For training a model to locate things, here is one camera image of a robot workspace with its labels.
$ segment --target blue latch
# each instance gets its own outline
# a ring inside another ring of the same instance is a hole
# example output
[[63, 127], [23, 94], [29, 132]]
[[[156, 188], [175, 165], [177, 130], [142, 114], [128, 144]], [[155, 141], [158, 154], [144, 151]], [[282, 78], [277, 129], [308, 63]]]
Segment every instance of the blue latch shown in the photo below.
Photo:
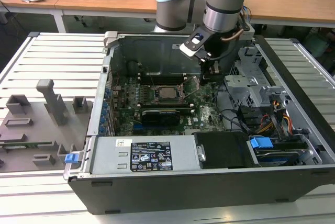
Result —
[[273, 148], [273, 143], [268, 137], [254, 137], [250, 143], [253, 148]]
[[78, 153], [69, 153], [65, 156], [65, 164], [78, 164], [79, 163], [79, 154]]

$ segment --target desk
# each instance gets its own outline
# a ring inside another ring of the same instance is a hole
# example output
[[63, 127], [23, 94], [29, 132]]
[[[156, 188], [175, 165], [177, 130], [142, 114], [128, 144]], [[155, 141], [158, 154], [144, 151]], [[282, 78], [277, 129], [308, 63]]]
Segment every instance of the desk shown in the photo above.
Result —
[[[155, 0], [4, 0], [12, 12], [52, 14], [59, 32], [63, 15], [155, 18]], [[335, 0], [245, 0], [255, 24], [335, 28]]]
[[157, 10], [156, 0], [58, 0], [55, 8], [62, 15], [135, 18], [156, 18]]
[[[55, 20], [59, 16], [55, 10], [55, 4], [58, 0], [44, 0], [41, 2], [25, 3], [21, 0], [1, 0], [5, 6], [13, 13], [33, 13], [53, 15]], [[7, 12], [5, 7], [0, 4], [0, 13]], [[6, 22], [5, 16], [2, 16], [2, 21]], [[65, 30], [62, 24], [57, 24], [58, 30]]]
[[255, 24], [335, 28], [335, 0], [245, 0]]
[[[2, 0], [11, 12], [51, 14], [59, 32], [67, 32], [63, 15], [155, 18], [156, 0]], [[0, 4], [0, 12], [6, 9]]]

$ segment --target warning label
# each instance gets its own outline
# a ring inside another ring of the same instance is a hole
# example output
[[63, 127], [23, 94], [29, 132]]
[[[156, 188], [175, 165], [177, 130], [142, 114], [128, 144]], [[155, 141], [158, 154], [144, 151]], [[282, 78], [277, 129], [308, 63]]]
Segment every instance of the warning label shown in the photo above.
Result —
[[133, 172], [173, 170], [170, 142], [132, 143], [130, 158]]

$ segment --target motherboard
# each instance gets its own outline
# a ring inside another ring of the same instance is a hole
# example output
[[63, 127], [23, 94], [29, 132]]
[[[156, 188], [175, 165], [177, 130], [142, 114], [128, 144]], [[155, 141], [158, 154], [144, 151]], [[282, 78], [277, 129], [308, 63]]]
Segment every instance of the motherboard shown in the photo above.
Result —
[[112, 85], [115, 135], [191, 135], [222, 131], [224, 124], [215, 105], [217, 86], [199, 86], [196, 76], [147, 80], [117, 76]]

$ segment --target open computer chassis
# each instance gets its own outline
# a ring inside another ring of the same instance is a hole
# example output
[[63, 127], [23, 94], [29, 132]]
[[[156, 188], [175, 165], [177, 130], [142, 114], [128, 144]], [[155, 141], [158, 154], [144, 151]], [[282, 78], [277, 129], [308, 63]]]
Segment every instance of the open computer chassis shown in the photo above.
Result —
[[289, 202], [334, 182], [334, 131], [264, 38], [199, 86], [186, 36], [113, 35], [80, 162], [64, 172], [89, 212]]

